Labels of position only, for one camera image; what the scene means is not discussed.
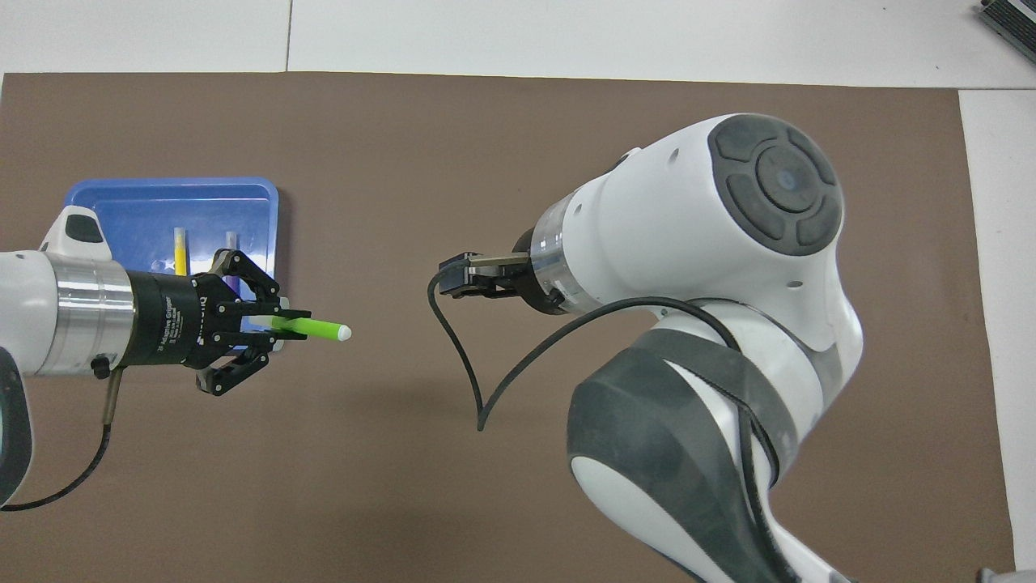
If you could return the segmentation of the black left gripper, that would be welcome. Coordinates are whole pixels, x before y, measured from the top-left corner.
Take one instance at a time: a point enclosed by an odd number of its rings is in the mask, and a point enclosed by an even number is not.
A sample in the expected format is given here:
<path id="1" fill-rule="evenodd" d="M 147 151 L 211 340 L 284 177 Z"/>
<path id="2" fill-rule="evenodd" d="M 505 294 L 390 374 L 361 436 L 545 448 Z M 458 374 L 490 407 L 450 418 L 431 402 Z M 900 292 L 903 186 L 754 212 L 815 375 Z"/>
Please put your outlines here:
<path id="1" fill-rule="evenodd" d="M 217 250 L 210 274 L 178 276 L 130 270 L 126 275 L 134 297 L 134 327 L 121 365 L 179 363 L 200 369 L 197 388 L 204 393 L 227 393 L 265 368 L 278 341 L 308 338 L 288 330 L 234 333 L 236 321 L 230 317 L 277 315 L 296 320 L 312 315 L 311 311 L 284 305 L 280 284 L 243 251 Z M 223 281 L 225 276 L 236 276 L 251 289 L 254 299 L 241 299 Z M 208 366 L 237 346 L 244 350 L 228 363 Z"/>

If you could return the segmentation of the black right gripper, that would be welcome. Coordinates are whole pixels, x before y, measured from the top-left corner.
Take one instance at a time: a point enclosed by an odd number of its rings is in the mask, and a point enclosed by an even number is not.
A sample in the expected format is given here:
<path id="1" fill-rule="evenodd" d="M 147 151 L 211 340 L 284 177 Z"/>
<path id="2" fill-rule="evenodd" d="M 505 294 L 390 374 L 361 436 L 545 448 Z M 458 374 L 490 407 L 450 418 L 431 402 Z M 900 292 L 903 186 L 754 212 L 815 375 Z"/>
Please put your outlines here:
<path id="1" fill-rule="evenodd" d="M 441 295 L 461 299 L 464 296 L 485 296 L 489 299 L 521 296 L 522 300 L 539 313 L 567 314 L 562 309 L 565 301 L 560 291 L 553 287 L 543 291 L 533 269 L 533 232 L 530 228 L 518 237 L 513 253 L 484 254 L 462 253 L 441 263 L 439 272 Z"/>

